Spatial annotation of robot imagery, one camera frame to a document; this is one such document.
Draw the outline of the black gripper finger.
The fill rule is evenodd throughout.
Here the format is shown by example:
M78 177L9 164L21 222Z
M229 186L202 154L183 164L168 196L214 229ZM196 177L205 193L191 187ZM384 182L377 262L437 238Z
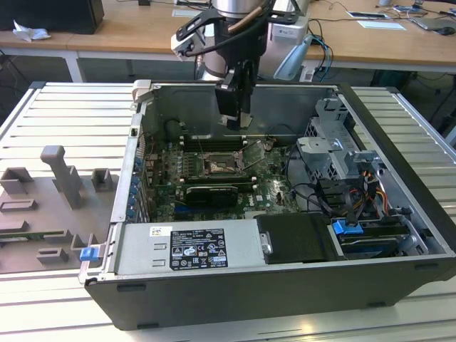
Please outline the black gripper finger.
M246 61L242 69L242 82L240 83L242 93L241 111L246 114L250 114L251 111L251 96L257 84L258 69L259 59Z
M240 129L240 63L227 71L224 79L218 81L215 95L219 113L226 118L230 130Z

